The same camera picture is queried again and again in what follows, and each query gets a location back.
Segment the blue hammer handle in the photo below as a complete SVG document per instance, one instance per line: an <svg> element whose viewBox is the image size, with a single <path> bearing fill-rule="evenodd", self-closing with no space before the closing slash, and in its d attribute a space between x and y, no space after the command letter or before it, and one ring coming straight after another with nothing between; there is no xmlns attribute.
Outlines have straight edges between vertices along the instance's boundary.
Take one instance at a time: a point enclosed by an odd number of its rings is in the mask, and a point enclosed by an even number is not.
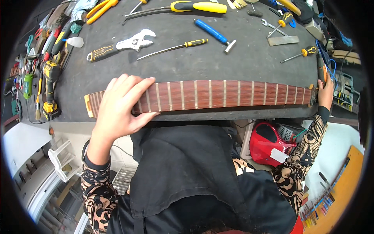
<svg viewBox="0 0 374 234"><path fill-rule="evenodd" d="M224 36L222 36L221 33L217 32L214 28L210 27L200 19L195 19L194 22L198 27L202 28L204 31L212 35L218 41L225 45L227 44L227 39Z"/></svg>

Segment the yellow power drill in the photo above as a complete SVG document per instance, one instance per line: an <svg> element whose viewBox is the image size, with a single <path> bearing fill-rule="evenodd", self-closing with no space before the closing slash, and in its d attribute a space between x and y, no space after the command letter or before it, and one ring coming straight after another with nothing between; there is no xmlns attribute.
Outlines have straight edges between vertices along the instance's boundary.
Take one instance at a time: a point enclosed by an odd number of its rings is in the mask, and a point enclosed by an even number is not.
<svg viewBox="0 0 374 234"><path fill-rule="evenodd" d="M43 104L43 114L47 121L57 118L61 114L61 110L57 107L53 98L53 83L60 76L60 66L53 61L46 61L43 66L43 76L46 79L47 101Z"/></svg>

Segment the hammer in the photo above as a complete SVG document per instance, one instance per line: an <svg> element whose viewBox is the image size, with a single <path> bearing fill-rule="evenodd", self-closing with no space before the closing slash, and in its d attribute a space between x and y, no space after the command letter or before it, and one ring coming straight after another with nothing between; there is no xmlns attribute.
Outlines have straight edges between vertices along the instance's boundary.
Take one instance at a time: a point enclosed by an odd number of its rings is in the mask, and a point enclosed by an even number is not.
<svg viewBox="0 0 374 234"><path fill-rule="evenodd" d="M212 35L219 42L221 42L224 45L227 45L226 49L224 50L226 54L228 54L230 50L234 47L236 40L232 40L231 42L228 42L228 40L224 36L222 36L221 33L217 32L214 28L210 27L209 25L204 23L202 20L194 19L193 21L198 27L202 28L204 31Z"/></svg>

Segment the white bottle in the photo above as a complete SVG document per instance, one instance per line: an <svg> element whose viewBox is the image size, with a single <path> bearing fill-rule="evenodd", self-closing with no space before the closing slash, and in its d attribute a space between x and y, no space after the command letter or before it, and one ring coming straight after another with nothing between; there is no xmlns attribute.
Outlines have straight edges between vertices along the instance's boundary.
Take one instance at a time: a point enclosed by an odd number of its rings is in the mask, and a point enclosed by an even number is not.
<svg viewBox="0 0 374 234"><path fill-rule="evenodd" d="M83 44L84 44L83 38L81 38L81 37L71 37L71 38L68 38L66 40L66 42L69 45L72 45L72 46L78 47L78 48L81 48L83 46Z"/></svg>

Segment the person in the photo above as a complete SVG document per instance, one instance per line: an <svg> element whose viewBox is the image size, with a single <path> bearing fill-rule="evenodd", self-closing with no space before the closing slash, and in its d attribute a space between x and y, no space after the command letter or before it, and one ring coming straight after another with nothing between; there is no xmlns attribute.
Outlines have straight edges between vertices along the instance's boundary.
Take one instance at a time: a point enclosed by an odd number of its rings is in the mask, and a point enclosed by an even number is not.
<svg viewBox="0 0 374 234"><path fill-rule="evenodd" d="M131 109L155 78L121 75L103 96L84 157L84 212L95 233L290 233L301 182L327 128L334 84L318 80L319 109L288 159L270 173L232 157L233 129L222 122L143 128L159 113ZM139 165L126 194L109 182L113 142L131 135Z"/></svg>

